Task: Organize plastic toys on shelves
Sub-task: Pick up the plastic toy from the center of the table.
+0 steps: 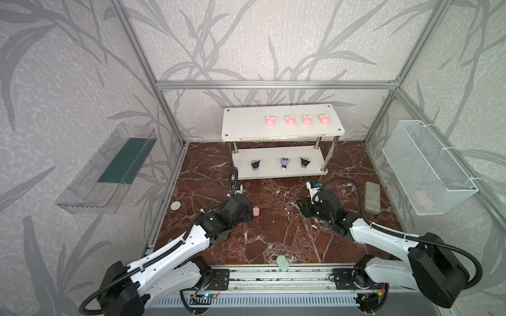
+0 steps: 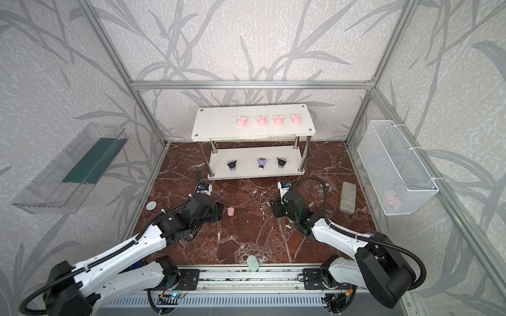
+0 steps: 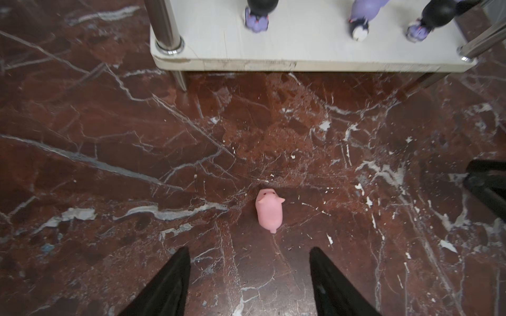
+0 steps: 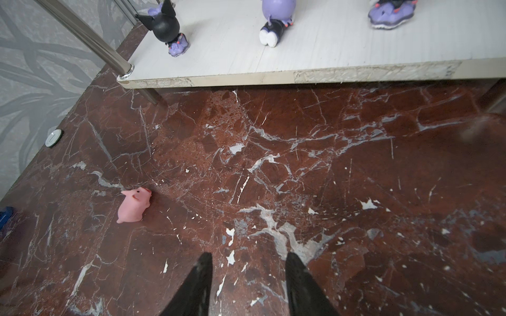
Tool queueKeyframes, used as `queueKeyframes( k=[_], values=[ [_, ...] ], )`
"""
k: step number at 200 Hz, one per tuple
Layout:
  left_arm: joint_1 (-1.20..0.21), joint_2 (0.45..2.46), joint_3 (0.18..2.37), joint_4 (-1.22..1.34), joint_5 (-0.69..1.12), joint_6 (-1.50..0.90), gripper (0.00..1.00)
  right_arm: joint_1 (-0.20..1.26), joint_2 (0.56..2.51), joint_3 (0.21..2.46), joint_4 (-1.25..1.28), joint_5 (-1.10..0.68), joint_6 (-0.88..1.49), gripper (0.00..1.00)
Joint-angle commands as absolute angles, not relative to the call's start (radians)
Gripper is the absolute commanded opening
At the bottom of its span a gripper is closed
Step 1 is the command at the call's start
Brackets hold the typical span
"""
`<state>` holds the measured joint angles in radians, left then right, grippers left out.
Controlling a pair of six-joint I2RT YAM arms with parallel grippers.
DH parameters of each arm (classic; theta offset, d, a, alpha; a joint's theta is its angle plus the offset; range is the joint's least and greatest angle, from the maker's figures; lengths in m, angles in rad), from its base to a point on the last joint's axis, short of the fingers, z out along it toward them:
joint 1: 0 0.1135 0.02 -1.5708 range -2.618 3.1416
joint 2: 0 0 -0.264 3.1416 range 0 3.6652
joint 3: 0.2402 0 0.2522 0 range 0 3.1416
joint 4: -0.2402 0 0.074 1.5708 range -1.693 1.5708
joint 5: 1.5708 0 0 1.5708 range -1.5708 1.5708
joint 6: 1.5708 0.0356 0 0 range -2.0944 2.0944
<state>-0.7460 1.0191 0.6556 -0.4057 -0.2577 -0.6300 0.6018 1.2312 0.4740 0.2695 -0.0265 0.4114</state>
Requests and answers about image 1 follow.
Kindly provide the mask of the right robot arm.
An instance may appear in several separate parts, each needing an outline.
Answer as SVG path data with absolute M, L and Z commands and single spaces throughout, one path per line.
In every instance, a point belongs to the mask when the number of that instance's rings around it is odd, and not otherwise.
M 296 205 L 304 217 L 327 222 L 337 235 L 392 255 L 392 259 L 369 255 L 355 264 L 353 279 L 360 288 L 374 283 L 399 285 L 450 308 L 463 290 L 481 281 L 483 268 L 474 255 L 433 233 L 410 235 L 357 217 L 344 210 L 332 191 L 317 190 Z

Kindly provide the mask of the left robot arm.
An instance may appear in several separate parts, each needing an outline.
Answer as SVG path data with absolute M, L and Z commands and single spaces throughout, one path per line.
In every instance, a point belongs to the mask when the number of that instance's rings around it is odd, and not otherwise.
M 199 253 L 227 240 L 237 225 L 252 219 L 252 202 L 233 193 L 219 210 L 199 214 L 184 234 L 158 251 L 128 265 L 111 265 L 100 288 L 80 304 L 79 313 L 143 315 L 169 294 L 207 284 L 211 268 Z

